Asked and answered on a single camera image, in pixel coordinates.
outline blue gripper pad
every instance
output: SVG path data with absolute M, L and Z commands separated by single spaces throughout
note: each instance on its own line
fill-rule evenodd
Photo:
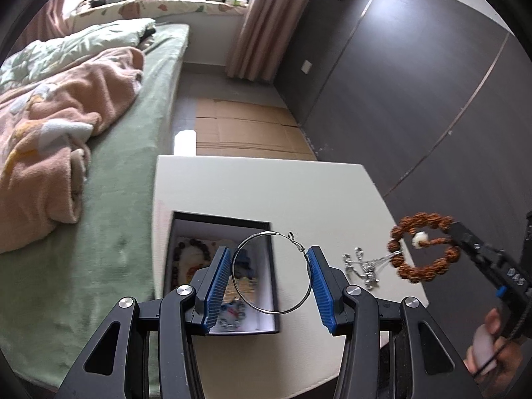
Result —
M 320 312 L 321 322 L 329 329 L 329 333 L 336 330 L 336 319 L 334 318 L 334 299 L 331 295 L 327 281 L 324 276 L 324 270 L 329 270 L 329 264 L 318 247 L 311 247 L 307 252 L 309 257 L 310 268 L 312 271 L 312 290 Z
M 228 248 L 225 248 L 222 259 L 212 279 L 211 288 L 205 299 L 205 318 L 203 320 L 203 325 L 206 327 L 207 331 L 216 324 L 230 274 L 231 251 Z

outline white bead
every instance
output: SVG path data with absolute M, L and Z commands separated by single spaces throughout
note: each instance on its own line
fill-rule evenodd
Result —
M 421 249 L 420 242 L 429 242 L 429 234 L 424 231 L 416 232 L 416 235 L 412 237 L 412 246 L 416 249 Z

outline pink curtain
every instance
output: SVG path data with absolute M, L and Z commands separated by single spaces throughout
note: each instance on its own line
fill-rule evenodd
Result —
M 226 73 L 271 82 L 308 0 L 251 0 Z
M 48 0 L 26 26 L 10 54 L 20 51 L 34 40 L 45 41 L 70 34 L 63 19 L 64 3 L 65 0 Z

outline metal strip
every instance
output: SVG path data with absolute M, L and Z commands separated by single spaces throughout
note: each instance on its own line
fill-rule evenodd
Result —
M 347 49 L 347 46 L 349 45 L 349 42 L 351 42 L 351 39 L 353 38 L 353 35 L 355 34 L 356 29 L 360 25 L 361 20 L 363 19 L 365 13 L 368 11 L 368 9 L 369 9 L 369 7 L 370 7 L 372 2 L 373 2 L 373 0 L 368 0 L 368 4 L 365 5 L 364 10 L 360 14 L 360 17 L 358 18 L 358 21 L 356 21 L 355 27 L 353 27 L 353 29 L 351 30 L 351 33 L 349 33 L 349 37 L 346 40 L 346 42 L 344 44 L 344 47 L 342 47 L 338 58 L 336 59 L 336 61 L 332 65 L 331 70 L 327 74 L 324 83 L 321 85 L 320 90 L 318 91 L 318 94 L 316 95 L 316 99 L 315 99 L 312 107 L 310 108 L 309 114 L 307 115 L 307 118 L 305 118 L 305 121 L 301 122 L 300 126 L 303 126 L 307 122 L 307 120 L 310 118 L 310 116 L 312 115 L 312 111 L 314 110 L 314 107 L 316 106 L 316 103 L 318 103 L 318 99 L 320 98 L 321 93 L 323 93 L 323 90 L 325 88 L 325 85 L 327 84 L 327 81 L 329 81 L 329 78 L 331 77 L 331 74 L 333 73 L 334 69 L 336 69 L 336 66 L 338 65 L 338 62 L 340 61 L 342 55 L 344 54 L 345 50 Z
M 406 173 L 399 179 L 399 181 L 394 185 L 392 186 L 391 189 L 389 189 L 383 196 L 382 198 L 386 198 L 389 194 L 391 194 L 395 189 L 397 189 L 397 187 L 410 175 L 412 174 L 412 172 L 414 172 L 416 170 L 416 168 L 421 165 L 421 163 L 423 163 L 423 161 L 430 156 L 430 154 L 442 143 L 442 141 L 447 137 L 447 135 L 449 135 L 449 132 L 453 129 L 453 127 L 455 126 L 455 124 L 458 122 L 458 120 L 460 120 L 460 118 L 462 118 L 462 116 L 464 115 L 464 113 L 466 112 L 467 108 L 469 108 L 469 105 L 471 105 L 471 103 L 473 102 L 474 98 L 477 96 L 478 92 L 480 91 L 480 89 L 482 88 L 482 86 L 484 85 L 484 83 L 486 82 L 486 79 L 488 79 L 488 76 L 489 74 L 491 73 L 491 71 L 493 70 L 493 68 L 495 67 L 495 64 L 497 63 L 499 57 L 501 56 L 501 53 L 502 53 L 502 50 L 504 49 L 504 46 L 506 45 L 506 42 L 508 41 L 508 37 L 510 37 L 510 32 L 506 33 L 506 37 L 504 38 L 502 44 L 501 44 L 501 47 L 499 48 L 499 51 L 497 53 L 497 55 L 495 56 L 495 59 L 493 60 L 492 64 L 490 65 L 490 67 L 488 68 L 488 70 L 486 71 L 486 74 L 484 75 L 484 77 L 482 78 L 480 84 L 478 84 L 477 88 L 475 89 L 475 91 L 473 92 L 473 94 L 471 95 L 471 97 L 469 98 L 469 100 L 465 103 L 464 107 L 460 110 L 460 112 L 457 114 L 456 117 L 454 117 L 453 121 L 451 121 L 449 127 L 447 129 L 445 129 L 445 131 L 441 134 L 441 136 L 438 138 L 438 140 L 436 141 L 436 143 L 432 146 L 432 148 L 430 148 L 430 150 L 428 150 L 428 152 L 426 152 L 423 157 L 421 157 L 421 159 L 419 159 L 417 161 L 417 163 L 412 166 L 408 171 L 406 171 Z

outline pink blanket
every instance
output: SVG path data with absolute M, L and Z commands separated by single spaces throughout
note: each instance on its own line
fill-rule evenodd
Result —
M 0 96 L 0 253 L 79 220 L 86 141 L 129 108 L 143 65 L 138 49 L 108 49 Z

